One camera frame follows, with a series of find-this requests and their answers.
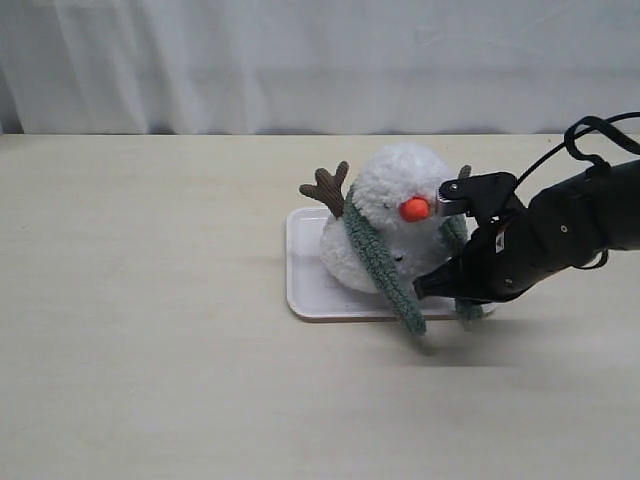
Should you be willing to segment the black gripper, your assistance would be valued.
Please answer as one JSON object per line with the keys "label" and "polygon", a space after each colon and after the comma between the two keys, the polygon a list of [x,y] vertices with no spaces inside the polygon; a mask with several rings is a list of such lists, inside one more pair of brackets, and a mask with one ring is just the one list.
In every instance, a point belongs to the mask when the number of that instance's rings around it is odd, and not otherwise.
{"label": "black gripper", "polygon": [[479,227],[463,251],[412,287],[419,299],[509,302],[543,279],[543,217],[532,208]]}

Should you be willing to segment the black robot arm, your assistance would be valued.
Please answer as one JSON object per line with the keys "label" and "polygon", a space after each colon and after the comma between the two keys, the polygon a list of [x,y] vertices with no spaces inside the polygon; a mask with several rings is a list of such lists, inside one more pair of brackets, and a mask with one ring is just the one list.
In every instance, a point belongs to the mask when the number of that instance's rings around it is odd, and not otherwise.
{"label": "black robot arm", "polygon": [[568,268],[603,266],[611,250],[639,247],[639,163],[590,167],[524,205],[508,172],[443,183],[443,216],[464,213],[478,227],[461,252],[417,277],[418,298],[510,302]]}

